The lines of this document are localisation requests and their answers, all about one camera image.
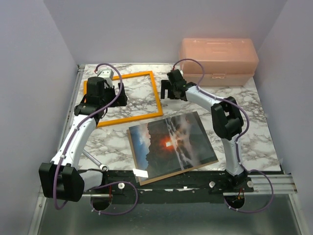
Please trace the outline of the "brown cardboard backing board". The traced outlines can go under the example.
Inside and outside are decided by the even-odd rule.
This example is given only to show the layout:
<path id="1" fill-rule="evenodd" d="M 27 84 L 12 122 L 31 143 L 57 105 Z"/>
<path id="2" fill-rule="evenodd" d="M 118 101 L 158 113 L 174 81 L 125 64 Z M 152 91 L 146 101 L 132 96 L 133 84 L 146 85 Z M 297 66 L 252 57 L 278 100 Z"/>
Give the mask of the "brown cardboard backing board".
<path id="1" fill-rule="evenodd" d="M 133 173 L 142 185 L 218 162 L 203 133 L 180 138 L 174 133 L 127 131 L 134 160 Z"/>

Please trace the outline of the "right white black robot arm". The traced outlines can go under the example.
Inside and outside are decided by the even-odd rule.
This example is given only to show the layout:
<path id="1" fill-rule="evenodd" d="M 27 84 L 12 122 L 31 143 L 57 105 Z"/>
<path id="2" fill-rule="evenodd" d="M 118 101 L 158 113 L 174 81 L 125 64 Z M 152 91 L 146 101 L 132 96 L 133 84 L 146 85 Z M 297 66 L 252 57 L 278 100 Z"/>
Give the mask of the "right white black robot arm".
<path id="1" fill-rule="evenodd" d="M 235 98 L 222 98 L 201 89 L 198 84 L 186 82 L 179 70 L 167 73 L 167 80 L 161 81 L 161 98 L 180 99 L 195 103 L 210 112 L 213 130 L 222 140 L 226 159 L 225 187 L 235 192 L 243 186 L 242 179 L 246 177 L 243 166 L 239 138 L 242 130 L 244 110 L 238 106 Z"/>

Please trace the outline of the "orange wooden picture frame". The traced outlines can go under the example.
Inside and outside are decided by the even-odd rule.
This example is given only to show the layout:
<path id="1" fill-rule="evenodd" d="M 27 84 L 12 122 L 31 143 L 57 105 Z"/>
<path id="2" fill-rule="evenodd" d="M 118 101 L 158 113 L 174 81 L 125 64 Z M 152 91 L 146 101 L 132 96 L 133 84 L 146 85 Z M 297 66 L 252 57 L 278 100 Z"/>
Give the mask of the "orange wooden picture frame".
<path id="1" fill-rule="evenodd" d="M 122 75 L 122 79 L 135 78 L 135 77 L 140 77 L 140 76 L 145 76 L 145 75 L 149 76 L 151 83 L 152 83 L 152 88 L 153 88 L 154 97 L 155 97 L 156 106 L 157 106 L 157 112 L 133 116 L 133 117 L 127 117 L 127 118 L 124 117 L 124 118 L 120 118 L 120 119 L 100 121 L 97 125 L 97 128 L 111 126 L 111 125 L 117 125 L 117 124 L 123 124 L 123 123 L 128 123 L 128 122 L 134 122 L 134 121 L 139 121 L 139 120 L 144 120 L 144 119 L 149 119 L 149 118 L 157 118 L 157 117 L 163 116 L 163 110 L 161 107 L 161 102 L 160 102 L 160 98 L 158 95 L 157 86 L 155 83 L 155 78 L 154 78 L 153 72 L 151 70 L 125 74 L 125 75 Z"/>

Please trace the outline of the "sunset landscape photo print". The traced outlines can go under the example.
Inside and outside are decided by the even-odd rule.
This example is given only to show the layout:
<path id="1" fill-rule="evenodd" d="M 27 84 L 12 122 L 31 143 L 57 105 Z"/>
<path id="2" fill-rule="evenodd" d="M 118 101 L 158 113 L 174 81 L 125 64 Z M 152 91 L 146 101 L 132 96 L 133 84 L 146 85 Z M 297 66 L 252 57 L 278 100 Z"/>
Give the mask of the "sunset landscape photo print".
<path id="1" fill-rule="evenodd" d="M 218 162 L 197 112 L 131 126 L 127 134 L 141 186 Z"/>

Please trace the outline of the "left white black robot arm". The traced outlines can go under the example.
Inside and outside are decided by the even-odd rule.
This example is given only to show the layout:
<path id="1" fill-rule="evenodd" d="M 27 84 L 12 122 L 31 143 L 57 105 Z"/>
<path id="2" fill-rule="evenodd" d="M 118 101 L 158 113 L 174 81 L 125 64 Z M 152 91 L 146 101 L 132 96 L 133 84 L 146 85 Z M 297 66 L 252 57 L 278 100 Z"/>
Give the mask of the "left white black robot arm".
<path id="1" fill-rule="evenodd" d="M 126 106 L 123 86 L 115 92 L 112 75 L 100 74 L 87 80 L 87 92 L 74 108 L 71 129 L 60 150 L 49 163 L 42 163 L 39 176 L 46 198 L 77 202 L 83 192 L 94 189 L 104 193 L 109 186 L 101 170 L 79 173 L 78 164 L 84 147 L 99 120 L 109 107 Z"/>

